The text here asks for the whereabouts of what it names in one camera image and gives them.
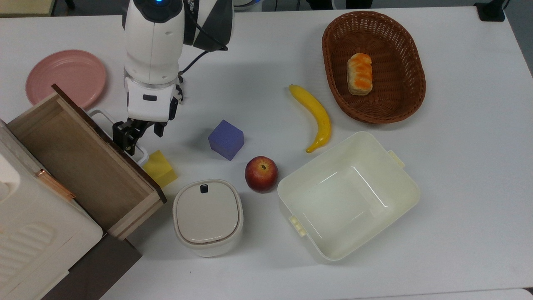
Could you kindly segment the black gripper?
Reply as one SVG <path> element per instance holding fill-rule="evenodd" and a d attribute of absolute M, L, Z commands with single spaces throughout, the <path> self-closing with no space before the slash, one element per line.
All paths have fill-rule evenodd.
<path fill-rule="evenodd" d="M 154 126 L 154 134 L 164 135 L 167 123 L 175 118 L 179 99 L 175 97 L 139 97 L 132 101 L 132 120 L 119 121 L 112 126 L 114 143 L 129 155 L 135 154 L 137 141 L 147 128 Z"/>

